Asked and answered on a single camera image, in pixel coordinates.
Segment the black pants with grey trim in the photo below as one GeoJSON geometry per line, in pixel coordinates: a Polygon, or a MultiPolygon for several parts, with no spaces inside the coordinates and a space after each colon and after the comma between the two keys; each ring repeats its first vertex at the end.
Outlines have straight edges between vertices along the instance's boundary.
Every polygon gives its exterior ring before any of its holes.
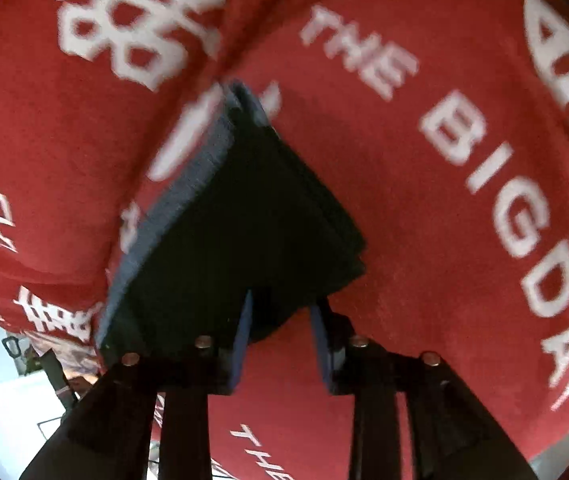
{"type": "Polygon", "coordinates": [[[176,356],[197,336],[234,336],[245,304],[251,338],[264,339],[362,276],[364,250],[349,213],[233,82],[117,266],[97,346],[106,359],[176,356]]]}

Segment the floral printed pillow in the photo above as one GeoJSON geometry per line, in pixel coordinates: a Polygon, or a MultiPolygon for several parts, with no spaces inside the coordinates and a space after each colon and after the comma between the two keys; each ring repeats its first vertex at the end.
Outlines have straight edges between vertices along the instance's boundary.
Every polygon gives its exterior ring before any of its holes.
{"type": "Polygon", "coordinates": [[[76,342],[47,334],[25,332],[38,356],[52,350],[68,377],[83,376],[91,382],[100,374],[100,365],[96,350],[76,342]]]}

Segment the red wedding bed quilt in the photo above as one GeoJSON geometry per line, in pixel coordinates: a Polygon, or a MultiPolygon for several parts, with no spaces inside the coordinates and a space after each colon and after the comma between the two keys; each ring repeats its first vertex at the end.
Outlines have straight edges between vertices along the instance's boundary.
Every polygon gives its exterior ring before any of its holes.
{"type": "Polygon", "coordinates": [[[365,235],[336,309],[443,353],[526,457],[560,441],[564,0],[0,0],[0,326],[91,347],[234,79],[365,235]]]}

